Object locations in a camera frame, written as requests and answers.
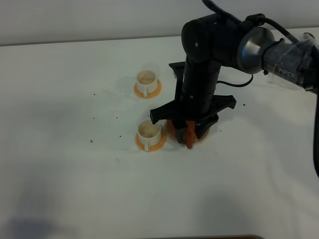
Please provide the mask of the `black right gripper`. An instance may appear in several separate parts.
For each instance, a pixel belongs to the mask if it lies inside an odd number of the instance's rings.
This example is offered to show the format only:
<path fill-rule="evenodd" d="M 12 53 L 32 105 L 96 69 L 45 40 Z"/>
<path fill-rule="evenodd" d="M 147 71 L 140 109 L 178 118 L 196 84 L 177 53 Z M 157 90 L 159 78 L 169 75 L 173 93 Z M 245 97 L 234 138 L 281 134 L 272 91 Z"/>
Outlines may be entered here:
<path fill-rule="evenodd" d="M 215 88 L 221 69 L 218 62 L 170 63 L 177 77 L 174 100 L 150 110 L 152 123 L 159 120 L 174 120 L 175 137 L 184 143 L 187 130 L 185 121 L 195 121 L 195 134 L 201 139 L 212 125 L 218 122 L 218 112 L 235 108 L 232 95 L 216 95 Z"/>

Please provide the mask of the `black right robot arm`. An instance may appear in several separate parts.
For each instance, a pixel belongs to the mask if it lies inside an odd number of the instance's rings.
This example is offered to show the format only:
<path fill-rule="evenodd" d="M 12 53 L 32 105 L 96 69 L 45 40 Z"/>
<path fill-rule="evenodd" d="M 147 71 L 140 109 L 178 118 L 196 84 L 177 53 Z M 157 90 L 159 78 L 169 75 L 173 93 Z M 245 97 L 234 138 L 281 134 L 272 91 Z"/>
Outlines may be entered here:
<path fill-rule="evenodd" d="M 204 4 L 213 14 L 184 25 L 186 60 L 170 65 L 177 78 L 174 100 L 150 111 L 153 123 L 172 123 L 177 141 L 187 147 L 218 121 L 221 110 L 236 105 L 233 96 L 215 94 L 223 66 L 250 75 L 272 73 L 313 93 L 319 88 L 319 50 L 312 35 L 297 39 L 261 13 L 240 21 L 210 0 Z"/>

